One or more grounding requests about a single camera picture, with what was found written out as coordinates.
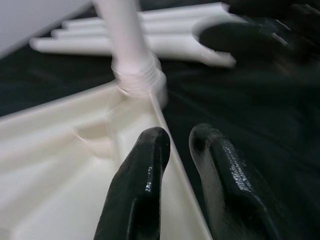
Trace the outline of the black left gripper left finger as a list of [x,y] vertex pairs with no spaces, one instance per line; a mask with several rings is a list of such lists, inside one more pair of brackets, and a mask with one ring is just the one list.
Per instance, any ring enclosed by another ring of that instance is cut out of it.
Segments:
[[93,240],[160,240],[162,178],[170,153],[163,128],[139,135],[110,183]]

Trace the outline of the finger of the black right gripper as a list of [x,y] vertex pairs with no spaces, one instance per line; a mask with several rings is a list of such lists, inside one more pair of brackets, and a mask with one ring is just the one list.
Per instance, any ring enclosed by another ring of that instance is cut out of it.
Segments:
[[277,45],[260,25],[240,22],[210,26],[200,32],[199,42],[216,52],[230,53],[237,60],[271,59]]

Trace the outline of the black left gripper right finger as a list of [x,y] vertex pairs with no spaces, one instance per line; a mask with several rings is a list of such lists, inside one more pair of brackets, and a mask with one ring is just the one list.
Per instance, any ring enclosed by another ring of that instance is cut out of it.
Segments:
[[189,148],[214,240],[283,240],[276,198],[229,138],[201,123],[190,132]]

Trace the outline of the white plastic children tabletop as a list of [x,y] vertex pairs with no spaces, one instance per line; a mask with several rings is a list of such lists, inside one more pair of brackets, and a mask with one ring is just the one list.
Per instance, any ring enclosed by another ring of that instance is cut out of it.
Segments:
[[170,138],[159,240],[213,240],[158,100],[112,83],[0,117],[0,240],[94,240],[113,177],[153,127]]

